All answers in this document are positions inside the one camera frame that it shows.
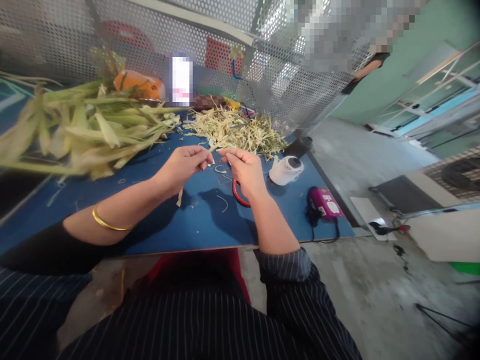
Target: hand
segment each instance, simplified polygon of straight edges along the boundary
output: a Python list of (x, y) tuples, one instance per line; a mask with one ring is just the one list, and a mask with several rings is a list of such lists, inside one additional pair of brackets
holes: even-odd
[(222, 149), (218, 153), (223, 156), (223, 163), (230, 163), (233, 178), (240, 183), (241, 192), (249, 202), (268, 195), (262, 162), (257, 155), (237, 148)]
[(177, 147), (161, 169), (150, 179), (165, 199), (177, 195), (195, 173), (214, 162), (212, 154), (203, 146)]

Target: brown object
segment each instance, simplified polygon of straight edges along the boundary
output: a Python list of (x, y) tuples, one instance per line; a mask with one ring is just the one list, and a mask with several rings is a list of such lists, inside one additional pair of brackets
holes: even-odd
[(200, 112), (202, 110), (219, 107), (220, 105), (225, 106), (227, 102), (224, 97), (220, 95), (197, 94), (193, 99), (193, 103), (195, 104), (193, 110)]

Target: gray floor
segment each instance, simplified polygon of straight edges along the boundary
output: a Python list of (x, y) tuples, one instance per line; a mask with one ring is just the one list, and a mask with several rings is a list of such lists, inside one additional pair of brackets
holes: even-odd
[[(368, 197), (385, 217), (387, 209), (367, 188), (437, 160), (407, 143), (332, 118), (313, 137), (315, 155), (345, 202), (350, 203), (350, 196)], [(448, 263), (429, 261), (410, 239), (398, 236), (396, 244), (405, 249), (408, 272), (393, 244), (373, 237), (303, 246), (320, 270), (337, 315), (364, 359), (451, 359), (458, 350), (456, 343), (416, 310), (415, 303), (475, 323), (479, 321), (480, 286), (455, 284), (474, 277), (456, 272)], [(121, 303), (123, 269), (126, 289), (158, 258), (102, 262), (93, 273), (94, 282), (80, 294), (59, 330), (60, 346), (66, 346)], [(253, 252), (241, 249), (240, 260), (252, 305), (265, 312), (267, 293)], [(448, 320), (445, 324), (453, 331), (464, 330)]]
[(310, 136), (315, 158), (360, 225), (364, 221), (350, 197), (369, 198), (380, 214), (387, 216), (387, 207), (368, 188), (439, 160), (407, 142), (335, 117), (325, 119)]

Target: blue table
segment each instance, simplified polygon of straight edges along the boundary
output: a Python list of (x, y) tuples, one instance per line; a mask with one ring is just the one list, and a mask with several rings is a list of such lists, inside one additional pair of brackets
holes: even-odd
[[(126, 187), (153, 176), (179, 146), (196, 145), (205, 141), (197, 136), (169, 134), (169, 140), (153, 146), (150, 151), (131, 160), (114, 176), (90, 181), (88, 178), (69, 178), (50, 207), (47, 203), (58, 191), (55, 180), (48, 182), (4, 226), (0, 227), (0, 254), (22, 242), (41, 229), (61, 221), (69, 214), (105, 199)], [(216, 165), (220, 156), (213, 152)], [(306, 195), (312, 186), (326, 185), (308, 156), (301, 159), (305, 170), (296, 182), (278, 186), (267, 181), (269, 193), (276, 200), (286, 221), (299, 241), (311, 239), (311, 228), (305, 218)], [(272, 167), (262, 159), (263, 171)], [(232, 182), (215, 172), (215, 165), (197, 173), (184, 187), (181, 207), (177, 197), (169, 199), (144, 219), (118, 246), (112, 256), (140, 255), (224, 247), (241, 247), (257, 243), (252, 210), (238, 204), (232, 194)], [(231, 177), (228, 166), (227, 176)], [(344, 217), (339, 218), (341, 237), (354, 235)], [(315, 229), (316, 239), (335, 237), (335, 226), (320, 221)]]

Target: gold bangle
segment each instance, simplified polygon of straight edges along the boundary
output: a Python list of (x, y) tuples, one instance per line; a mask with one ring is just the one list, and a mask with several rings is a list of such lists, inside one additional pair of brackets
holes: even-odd
[(97, 208), (99, 207), (99, 204), (100, 203), (97, 202), (97, 204), (93, 207), (93, 210), (91, 211), (91, 214), (93, 215), (93, 218), (96, 220), (96, 222), (99, 223), (100, 225), (102, 225), (104, 228), (117, 230), (117, 231), (128, 231), (128, 230), (132, 230), (134, 228), (134, 226), (127, 227), (127, 228), (121, 228), (121, 227), (115, 227), (115, 226), (107, 224), (97, 214)]

